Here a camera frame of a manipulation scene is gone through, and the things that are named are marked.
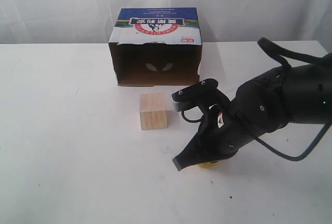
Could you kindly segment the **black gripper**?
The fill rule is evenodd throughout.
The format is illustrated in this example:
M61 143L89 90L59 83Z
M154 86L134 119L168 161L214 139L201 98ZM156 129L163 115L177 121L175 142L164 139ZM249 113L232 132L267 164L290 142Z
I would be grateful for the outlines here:
M201 163L233 157L240 148L288 124L281 75L261 75L242 84L233 100L218 90L218 81L205 79L171 95L176 112L195 107L211 109L185 148L173 158L178 171Z

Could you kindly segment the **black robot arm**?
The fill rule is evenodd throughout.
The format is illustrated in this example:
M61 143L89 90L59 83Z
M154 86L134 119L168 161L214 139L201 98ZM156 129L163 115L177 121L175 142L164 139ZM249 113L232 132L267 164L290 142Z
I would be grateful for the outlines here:
M285 160L301 161L331 128L331 55L307 59L296 67L282 59L279 67L240 85L232 100L213 78L173 93L172 100L181 114L193 108L202 112L196 134L173 158L178 171L230 159L252 141ZM289 123L322 126L298 156L284 154L261 138Z

